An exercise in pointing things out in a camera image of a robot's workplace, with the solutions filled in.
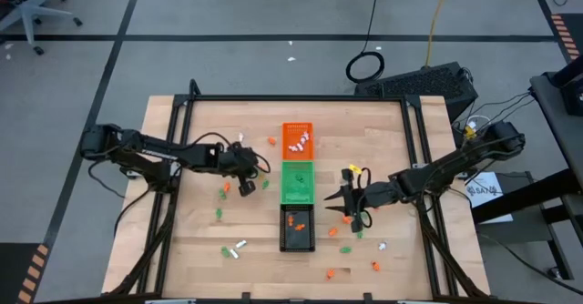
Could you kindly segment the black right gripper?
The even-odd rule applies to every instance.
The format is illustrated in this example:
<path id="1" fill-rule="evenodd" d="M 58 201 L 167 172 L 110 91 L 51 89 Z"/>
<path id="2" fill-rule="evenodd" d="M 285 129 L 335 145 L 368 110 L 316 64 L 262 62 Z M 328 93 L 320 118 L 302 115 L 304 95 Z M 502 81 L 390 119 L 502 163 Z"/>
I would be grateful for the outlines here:
<path id="1" fill-rule="evenodd" d="M 355 217 L 365 208 L 378 208 L 391 205 L 401 199 L 400 189 L 394 182 L 375 182 L 366 187 L 354 186 L 354 174 L 351 169 L 343 169 L 342 177 L 345 184 L 338 191 L 325 198 L 332 200 L 342 198 L 343 206 L 329 206 L 326 209 L 338 211 L 345 216 Z"/>

